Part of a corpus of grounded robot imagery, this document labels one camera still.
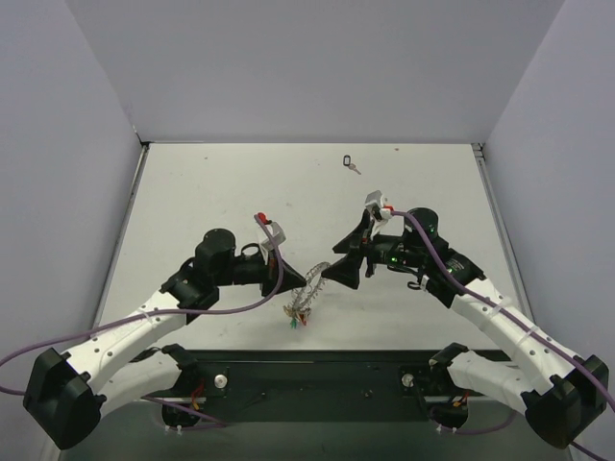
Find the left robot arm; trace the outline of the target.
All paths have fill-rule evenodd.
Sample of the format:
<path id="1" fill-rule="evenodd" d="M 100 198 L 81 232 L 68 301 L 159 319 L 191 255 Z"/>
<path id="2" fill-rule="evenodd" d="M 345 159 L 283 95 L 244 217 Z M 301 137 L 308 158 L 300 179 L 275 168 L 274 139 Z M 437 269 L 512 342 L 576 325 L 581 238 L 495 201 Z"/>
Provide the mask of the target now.
<path id="1" fill-rule="evenodd" d="M 58 449 L 81 443 L 105 416 L 128 402 L 165 389 L 180 396 L 191 392 L 197 372 L 180 349 L 148 351 L 211 312 L 222 287 L 254 284 L 269 301 L 306 285 L 281 257 L 282 227 L 265 221 L 260 229 L 264 238 L 253 244 L 252 255 L 236 247 L 231 231 L 208 231 L 194 256 L 133 313 L 65 352 L 50 348 L 36 358 L 23 406 Z"/>

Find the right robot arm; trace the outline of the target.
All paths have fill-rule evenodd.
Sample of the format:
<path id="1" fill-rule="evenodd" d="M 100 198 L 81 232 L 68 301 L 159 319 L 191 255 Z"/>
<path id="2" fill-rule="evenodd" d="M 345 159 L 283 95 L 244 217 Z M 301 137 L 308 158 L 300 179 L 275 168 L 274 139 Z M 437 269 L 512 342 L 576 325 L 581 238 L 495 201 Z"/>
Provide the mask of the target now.
<path id="1" fill-rule="evenodd" d="M 430 368 L 453 386 L 523 415 L 552 447 L 571 446 L 614 405 L 607 365 L 596 355 L 583 358 L 561 346 L 523 315 L 477 264 L 439 235 L 435 211 L 417 207 L 403 213 L 402 234 L 381 233 L 396 214 L 391 206 L 365 209 L 359 224 L 333 246 L 340 258 L 324 271 L 324 278 L 356 289 L 379 265 L 413 275 L 411 289 L 431 294 L 465 318 L 513 364 L 506 367 L 452 344 L 430 360 Z"/>

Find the key with black tag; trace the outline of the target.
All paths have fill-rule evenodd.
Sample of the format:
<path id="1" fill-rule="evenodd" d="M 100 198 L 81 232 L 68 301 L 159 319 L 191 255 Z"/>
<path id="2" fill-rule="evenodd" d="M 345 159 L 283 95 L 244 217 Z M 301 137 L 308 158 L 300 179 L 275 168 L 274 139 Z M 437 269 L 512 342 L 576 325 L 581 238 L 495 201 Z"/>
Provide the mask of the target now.
<path id="1" fill-rule="evenodd" d="M 350 155 L 345 155 L 343 157 L 343 166 L 347 168 L 348 170 L 355 172 L 358 175 L 361 174 L 357 166 L 353 163 L 352 157 Z"/>

